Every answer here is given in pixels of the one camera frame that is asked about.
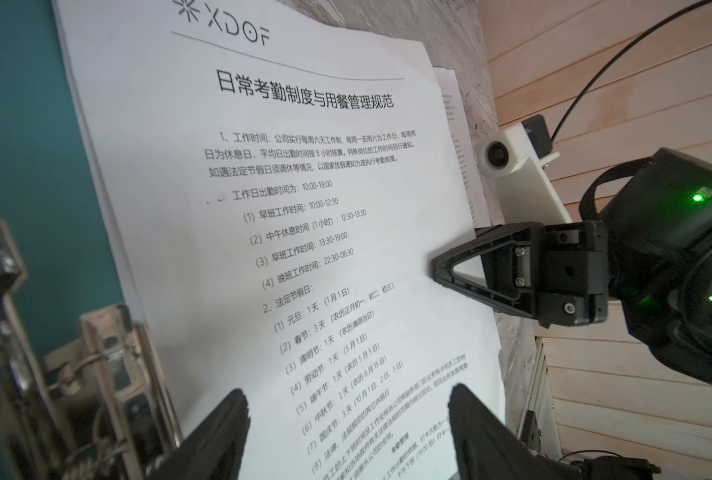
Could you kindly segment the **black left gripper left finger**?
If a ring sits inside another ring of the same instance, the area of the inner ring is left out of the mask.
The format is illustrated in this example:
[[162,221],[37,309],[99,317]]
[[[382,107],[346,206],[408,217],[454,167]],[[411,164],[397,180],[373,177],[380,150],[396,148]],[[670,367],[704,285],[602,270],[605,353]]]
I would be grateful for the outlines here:
[[235,389],[149,479],[237,479],[250,425],[247,398]]

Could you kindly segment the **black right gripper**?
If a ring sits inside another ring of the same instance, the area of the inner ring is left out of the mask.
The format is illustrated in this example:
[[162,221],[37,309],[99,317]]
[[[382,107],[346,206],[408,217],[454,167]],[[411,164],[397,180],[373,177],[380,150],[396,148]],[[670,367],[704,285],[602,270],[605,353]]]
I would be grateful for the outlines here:
[[[579,213],[608,239],[608,293],[662,364],[712,385],[712,164],[661,148],[599,176]],[[512,223],[431,260],[440,285],[497,312],[538,316],[545,226]]]

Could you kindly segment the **printed paper sheet with title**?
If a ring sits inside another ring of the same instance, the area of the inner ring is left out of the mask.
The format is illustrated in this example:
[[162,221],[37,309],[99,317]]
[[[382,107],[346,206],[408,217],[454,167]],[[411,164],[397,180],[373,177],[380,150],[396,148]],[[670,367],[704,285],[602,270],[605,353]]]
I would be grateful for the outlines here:
[[244,479],[448,479],[493,313],[435,283],[471,240],[425,46],[275,1],[59,1],[61,42],[183,431],[231,391]]

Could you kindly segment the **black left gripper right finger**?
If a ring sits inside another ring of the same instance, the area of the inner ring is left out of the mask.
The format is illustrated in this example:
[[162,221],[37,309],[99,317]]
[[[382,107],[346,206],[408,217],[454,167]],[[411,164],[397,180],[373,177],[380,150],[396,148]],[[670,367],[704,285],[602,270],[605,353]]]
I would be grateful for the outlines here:
[[448,408],[461,479],[559,479],[464,384],[453,387]]

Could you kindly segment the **green file folder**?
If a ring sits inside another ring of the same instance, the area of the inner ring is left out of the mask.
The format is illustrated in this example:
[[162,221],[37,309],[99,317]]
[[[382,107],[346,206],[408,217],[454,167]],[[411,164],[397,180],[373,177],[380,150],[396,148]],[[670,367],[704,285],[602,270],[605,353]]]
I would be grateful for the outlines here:
[[28,270],[14,300],[36,354],[122,301],[48,1],[0,1],[0,219]]

